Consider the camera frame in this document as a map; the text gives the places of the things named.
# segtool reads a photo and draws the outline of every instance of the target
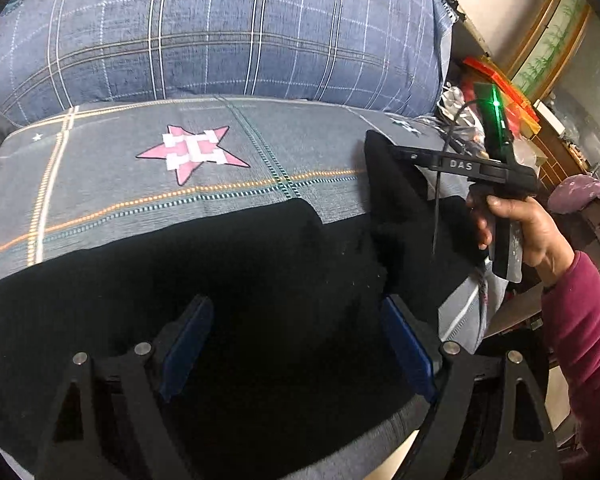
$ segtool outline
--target black fabric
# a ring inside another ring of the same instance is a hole
[[[464,199],[440,199],[436,254],[432,257],[434,202],[420,171],[390,154],[391,141],[369,130],[365,139],[371,232],[388,269],[385,293],[399,294],[413,314],[438,332],[437,307],[485,259]]]
[[[195,294],[212,298],[216,318],[164,415],[203,478],[280,478],[397,412],[412,395],[379,325],[382,294],[402,294],[437,325],[437,308],[469,267],[446,227],[448,261],[429,263],[430,208],[406,177],[389,180],[373,161],[369,170],[372,218],[323,225],[307,203],[290,200],[0,280],[0,446],[31,469],[72,355],[117,355],[151,340]],[[387,225],[379,219],[391,208],[376,196],[393,186],[408,197],[399,205],[406,219]]]

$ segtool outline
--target metal screw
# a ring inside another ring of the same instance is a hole
[[[134,348],[137,355],[147,355],[151,351],[151,343],[138,343]]]
[[[455,341],[446,341],[443,343],[442,349],[449,355],[458,355],[460,353],[460,345]]]
[[[78,352],[76,355],[74,355],[72,361],[74,362],[74,365],[80,366],[85,364],[88,358],[89,356],[87,355],[87,352]]]
[[[522,357],[522,354],[517,350],[510,350],[507,352],[507,359],[512,363],[519,365],[525,358]]]

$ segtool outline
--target black cable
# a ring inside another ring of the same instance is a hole
[[[445,144],[442,147],[442,152],[445,153],[451,142],[451,134],[454,132],[456,127],[456,121],[460,118],[460,114],[470,105],[475,105],[478,101],[486,101],[486,99],[474,99],[472,101],[465,102],[460,109],[454,115],[452,123],[449,125],[446,133]],[[440,170],[436,172],[436,192],[435,192],[435,207],[433,213],[433,242],[431,248],[431,258],[436,256],[436,243],[438,242],[438,218],[440,216]]]

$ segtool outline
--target maroon sleeve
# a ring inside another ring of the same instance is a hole
[[[581,423],[582,444],[600,446],[600,274],[585,253],[542,297],[547,344],[569,385],[571,410]]]

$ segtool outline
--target plaid bedsheet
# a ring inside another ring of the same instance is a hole
[[[442,0],[12,0],[0,111],[29,124],[218,93],[418,116],[439,96],[451,25]]]
[[[195,218],[301,198],[323,222],[368,211],[366,130],[440,149],[435,120],[271,98],[83,105],[0,147],[0,279],[71,251]],[[435,176],[426,172],[430,182]],[[442,195],[465,196],[445,174]],[[439,310],[474,350],[506,282],[476,272]]]

